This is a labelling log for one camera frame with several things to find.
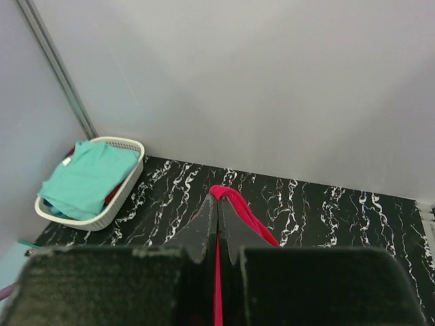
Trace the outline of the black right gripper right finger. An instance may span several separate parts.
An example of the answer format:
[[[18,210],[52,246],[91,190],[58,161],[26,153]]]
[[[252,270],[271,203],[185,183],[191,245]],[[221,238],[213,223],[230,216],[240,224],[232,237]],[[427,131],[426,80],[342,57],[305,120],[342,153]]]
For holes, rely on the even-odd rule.
[[[364,247],[273,246],[218,202],[218,325],[425,325],[400,264]]]

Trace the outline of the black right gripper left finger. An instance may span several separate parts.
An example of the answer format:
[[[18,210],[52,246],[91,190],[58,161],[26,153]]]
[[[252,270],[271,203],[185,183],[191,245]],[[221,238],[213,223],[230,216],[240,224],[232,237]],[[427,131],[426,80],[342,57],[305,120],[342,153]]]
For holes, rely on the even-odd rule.
[[[162,245],[46,247],[24,266],[2,325],[212,325],[217,203]]]

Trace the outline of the pink t shirt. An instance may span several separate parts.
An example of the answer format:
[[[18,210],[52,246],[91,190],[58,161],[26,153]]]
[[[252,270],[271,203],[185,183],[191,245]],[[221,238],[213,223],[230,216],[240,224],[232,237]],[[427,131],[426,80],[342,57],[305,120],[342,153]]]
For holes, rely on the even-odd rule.
[[[183,325],[274,325],[279,244],[232,188],[214,185],[186,227],[194,267]]]

